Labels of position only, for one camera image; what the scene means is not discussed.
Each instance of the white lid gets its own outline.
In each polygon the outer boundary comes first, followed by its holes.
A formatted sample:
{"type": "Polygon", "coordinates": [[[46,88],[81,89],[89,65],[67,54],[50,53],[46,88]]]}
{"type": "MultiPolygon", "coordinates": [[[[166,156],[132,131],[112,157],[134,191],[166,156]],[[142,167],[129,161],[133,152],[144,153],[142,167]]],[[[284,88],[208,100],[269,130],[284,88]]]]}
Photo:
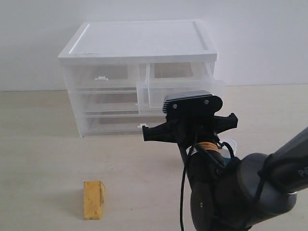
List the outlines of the white lid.
{"type": "Polygon", "coordinates": [[[84,23],[59,58],[62,64],[131,64],[214,62],[217,56],[202,21],[168,20],[84,23]]]}

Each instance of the yellow block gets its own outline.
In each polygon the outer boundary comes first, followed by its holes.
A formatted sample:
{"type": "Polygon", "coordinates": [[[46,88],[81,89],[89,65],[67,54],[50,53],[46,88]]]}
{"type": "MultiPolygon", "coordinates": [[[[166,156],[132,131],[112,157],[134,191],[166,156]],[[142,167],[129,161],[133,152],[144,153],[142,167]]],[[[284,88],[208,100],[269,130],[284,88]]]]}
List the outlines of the yellow block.
{"type": "Polygon", "coordinates": [[[83,217],[85,220],[99,220],[103,216],[105,186],[101,181],[84,182],[83,217]]]}

